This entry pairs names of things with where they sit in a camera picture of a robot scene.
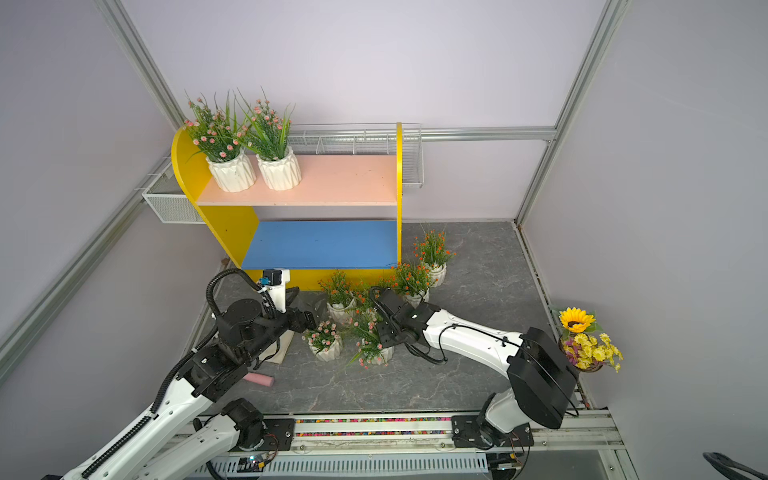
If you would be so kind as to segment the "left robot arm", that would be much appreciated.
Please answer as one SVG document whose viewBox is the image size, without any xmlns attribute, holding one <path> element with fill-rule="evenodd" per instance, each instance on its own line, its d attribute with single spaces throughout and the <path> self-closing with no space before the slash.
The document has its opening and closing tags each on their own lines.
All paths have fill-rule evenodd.
<svg viewBox="0 0 768 480">
<path fill-rule="evenodd" d="M 183 441 L 168 443 L 267 359 L 283 334 L 316 327 L 311 311 L 293 306 L 300 289 L 289 282 L 287 269 L 267 269 L 258 280 L 238 268 L 217 274 L 206 288 L 212 330 L 172 367 L 151 405 L 66 478 L 184 479 L 235 447 L 278 451 L 263 414 L 245 399 L 229 402 Z"/>
</svg>

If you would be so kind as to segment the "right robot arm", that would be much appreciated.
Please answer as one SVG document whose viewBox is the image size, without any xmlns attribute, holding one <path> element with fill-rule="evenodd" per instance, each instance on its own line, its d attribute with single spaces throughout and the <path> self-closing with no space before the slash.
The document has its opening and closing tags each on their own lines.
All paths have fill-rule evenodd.
<svg viewBox="0 0 768 480">
<path fill-rule="evenodd" d="M 413 306 L 390 288 L 372 287 L 368 296 L 383 319 L 376 331 L 384 347 L 402 345 L 435 365 L 446 363 L 447 354 L 453 352 L 509 381 L 507 390 L 489 395 L 476 416 L 452 418 L 456 447 L 531 446 L 532 435 L 525 430 L 533 423 L 558 430 L 566 416 L 578 414 L 572 396 L 579 371 L 543 330 L 492 329 L 424 300 Z"/>
</svg>

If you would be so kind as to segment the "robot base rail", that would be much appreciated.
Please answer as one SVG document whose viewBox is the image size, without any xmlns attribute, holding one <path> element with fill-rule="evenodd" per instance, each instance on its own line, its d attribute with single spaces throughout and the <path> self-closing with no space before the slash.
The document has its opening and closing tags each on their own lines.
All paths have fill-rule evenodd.
<svg viewBox="0 0 768 480">
<path fill-rule="evenodd" d="M 637 476 L 611 414 L 580 410 L 557 430 L 483 431 L 475 412 L 269 416 L 262 443 L 236 446 L 229 419 L 185 427 L 124 479 L 280 479 L 483 474 L 513 479 L 536 452 L 593 451 L 609 479 Z"/>
</svg>

